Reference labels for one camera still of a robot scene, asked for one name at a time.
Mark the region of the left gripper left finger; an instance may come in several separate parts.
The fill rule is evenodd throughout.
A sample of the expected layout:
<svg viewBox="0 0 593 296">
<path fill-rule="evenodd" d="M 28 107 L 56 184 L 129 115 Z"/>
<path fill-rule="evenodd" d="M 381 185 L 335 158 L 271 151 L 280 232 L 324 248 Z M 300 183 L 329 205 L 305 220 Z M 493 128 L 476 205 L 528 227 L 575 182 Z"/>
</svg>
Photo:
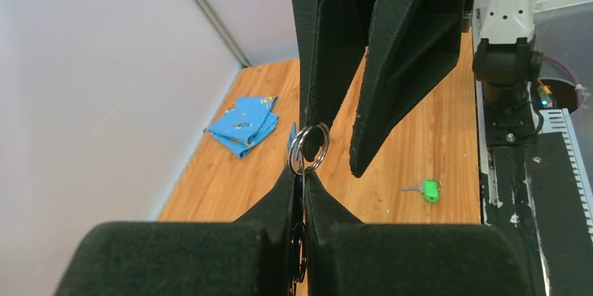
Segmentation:
<svg viewBox="0 0 593 296">
<path fill-rule="evenodd" d="M 294 177 L 230 223 L 109 222 L 79 243 L 57 295 L 288 295 Z"/>
</svg>

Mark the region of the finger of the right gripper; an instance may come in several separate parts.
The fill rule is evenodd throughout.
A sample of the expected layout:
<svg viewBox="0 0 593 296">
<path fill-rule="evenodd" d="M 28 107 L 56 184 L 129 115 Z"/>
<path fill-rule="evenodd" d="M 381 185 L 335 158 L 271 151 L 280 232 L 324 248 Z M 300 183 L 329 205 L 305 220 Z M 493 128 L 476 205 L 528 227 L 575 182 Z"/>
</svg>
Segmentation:
<svg viewBox="0 0 593 296">
<path fill-rule="evenodd" d="M 292 0 L 300 60 L 300 127 L 331 127 L 369 44 L 376 0 Z"/>
<path fill-rule="evenodd" d="M 457 65 L 466 0 L 375 0 L 350 169 L 361 177 L 393 128 Z"/>
</svg>

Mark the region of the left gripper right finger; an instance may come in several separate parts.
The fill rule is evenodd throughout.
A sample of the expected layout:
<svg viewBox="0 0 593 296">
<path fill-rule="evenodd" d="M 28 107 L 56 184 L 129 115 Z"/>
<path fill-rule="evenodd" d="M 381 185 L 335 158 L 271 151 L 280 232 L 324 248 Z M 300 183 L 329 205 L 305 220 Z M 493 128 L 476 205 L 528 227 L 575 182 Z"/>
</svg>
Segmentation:
<svg viewBox="0 0 593 296">
<path fill-rule="evenodd" d="M 306 177 L 310 295 L 530 295 L 510 243 L 476 224 L 364 223 Z"/>
</svg>

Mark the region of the key with green tag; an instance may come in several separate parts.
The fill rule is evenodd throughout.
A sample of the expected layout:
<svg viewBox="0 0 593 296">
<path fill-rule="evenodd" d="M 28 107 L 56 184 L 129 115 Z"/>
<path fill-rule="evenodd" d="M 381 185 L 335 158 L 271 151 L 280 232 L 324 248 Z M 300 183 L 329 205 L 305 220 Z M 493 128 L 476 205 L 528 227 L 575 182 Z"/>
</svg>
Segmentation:
<svg viewBox="0 0 593 296">
<path fill-rule="evenodd" d="M 438 179 L 428 178 L 415 185 L 403 186 L 401 190 L 421 192 L 426 201 L 436 203 L 440 200 L 441 188 L 442 183 Z"/>
</svg>

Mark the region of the metal split keyring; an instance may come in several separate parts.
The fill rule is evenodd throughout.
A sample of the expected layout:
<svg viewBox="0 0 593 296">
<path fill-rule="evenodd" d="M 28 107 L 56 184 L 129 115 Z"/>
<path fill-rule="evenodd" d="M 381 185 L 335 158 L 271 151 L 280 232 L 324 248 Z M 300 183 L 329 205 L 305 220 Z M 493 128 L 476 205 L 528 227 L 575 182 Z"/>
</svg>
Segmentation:
<svg viewBox="0 0 593 296">
<path fill-rule="evenodd" d="M 325 123 L 310 125 L 297 132 L 292 148 L 287 149 L 286 163 L 293 174 L 313 173 L 329 150 L 329 127 Z"/>
</svg>

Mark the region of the key with blue tag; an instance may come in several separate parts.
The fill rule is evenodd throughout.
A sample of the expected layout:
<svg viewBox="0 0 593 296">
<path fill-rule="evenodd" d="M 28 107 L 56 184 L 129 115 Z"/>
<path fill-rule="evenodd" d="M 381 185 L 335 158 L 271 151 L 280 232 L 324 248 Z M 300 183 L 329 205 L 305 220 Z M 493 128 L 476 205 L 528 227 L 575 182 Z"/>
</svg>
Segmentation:
<svg viewBox="0 0 593 296">
<path fill-rule="evenodd" d="M 297 135 L 297 124 L 295 122 L 293 122 L 290 125 L 290 133 L 289 133 L 289 138 L 288 138 L 288 141 L 287 141 L 287 148 L 288 148 L 288 150 L 290 150 L 292 148 L 292 143 L 295 140 L 296 135 Z"/>
</svg>

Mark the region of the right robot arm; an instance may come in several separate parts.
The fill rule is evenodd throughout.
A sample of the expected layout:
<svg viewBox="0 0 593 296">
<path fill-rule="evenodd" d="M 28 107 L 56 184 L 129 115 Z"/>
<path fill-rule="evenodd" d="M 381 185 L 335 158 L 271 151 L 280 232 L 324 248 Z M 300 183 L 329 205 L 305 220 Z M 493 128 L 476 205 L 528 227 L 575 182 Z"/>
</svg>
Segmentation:
<svg viewBox="0 0 593 296">
<path fill-rule="evenodd" d="M 316 161 L 357 69 L 350 141 L 361 176 L 392 129 L 457 65 L 473 0 L 292 0 L 300 59 L 300 156 Z M 536 51 L 532 0 L 489 0 L 472 70 L 484 87 L 487 144 L 532 143 Z"/>
</svg>

